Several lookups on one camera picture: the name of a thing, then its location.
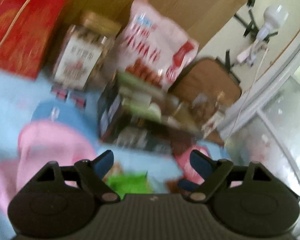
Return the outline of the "black sheep print box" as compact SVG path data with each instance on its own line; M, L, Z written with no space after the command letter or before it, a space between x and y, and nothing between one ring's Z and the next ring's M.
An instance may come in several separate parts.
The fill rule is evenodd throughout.
M202 139L188 105L129 73L116 73L98 103L98 136L117 147L171 154Z

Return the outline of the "cashew jar gold lid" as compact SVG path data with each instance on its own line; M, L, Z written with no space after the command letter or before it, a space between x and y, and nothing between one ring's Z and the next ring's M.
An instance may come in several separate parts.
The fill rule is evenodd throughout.
M53 81L84 90L99 72L121 25L93 11L84 11L68 29L53 68Z

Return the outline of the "pink snack bag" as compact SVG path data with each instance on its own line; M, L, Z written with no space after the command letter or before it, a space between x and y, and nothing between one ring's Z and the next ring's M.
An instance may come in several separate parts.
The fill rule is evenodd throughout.
M114 47L114 67L168 90L198 53L199 43L147 0L135 0Z

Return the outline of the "pecan jar gold lid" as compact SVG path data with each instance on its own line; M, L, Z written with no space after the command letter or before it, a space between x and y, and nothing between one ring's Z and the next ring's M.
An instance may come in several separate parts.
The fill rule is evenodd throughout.
M200 93L190 104L190 112L203 138L207 138L224 120L228 108L224 98L224 92L219 92L216 97Z

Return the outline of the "white light bulb lamp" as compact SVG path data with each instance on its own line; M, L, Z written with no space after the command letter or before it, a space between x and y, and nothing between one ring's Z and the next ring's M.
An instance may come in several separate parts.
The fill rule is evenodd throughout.
M239 64L247 63L249 66L252 66L258 52L267 48L270 38L278 34L278 30L286 22L289 13L282 5L270 5L263 13L263 24L261 27L258 27L252 9L248 10L248 14L250 17L249 24L235 14L235 19L245 27L244 36L250 34L254 39L252 44L237 56L237 62Z

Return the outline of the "pig cartoon blue tablecloth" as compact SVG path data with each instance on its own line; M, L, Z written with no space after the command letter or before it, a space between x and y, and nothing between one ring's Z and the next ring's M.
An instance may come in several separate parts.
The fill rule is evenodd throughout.
M0 71L0 239L15 235L7 218L9 202L49 161L71 166L111 150L115 171L146 175L156 193L167 192L166 181L182 176L168 154L100 143L98 94L85 93L83 99L83 108L75 105L73 93L61 99L44 74L31 81Z

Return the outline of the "green snack packet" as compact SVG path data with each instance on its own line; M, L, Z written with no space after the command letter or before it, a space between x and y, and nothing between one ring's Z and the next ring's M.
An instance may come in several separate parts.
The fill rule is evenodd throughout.
M120 199L123 199L127 194L153 193L147 173L119 173L111 175L106 180L106 184L119 195Z

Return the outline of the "red gift bag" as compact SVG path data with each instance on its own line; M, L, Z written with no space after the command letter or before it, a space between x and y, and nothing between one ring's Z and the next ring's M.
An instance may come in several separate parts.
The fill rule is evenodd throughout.
M0 0L0 69L35 79L70 0Z

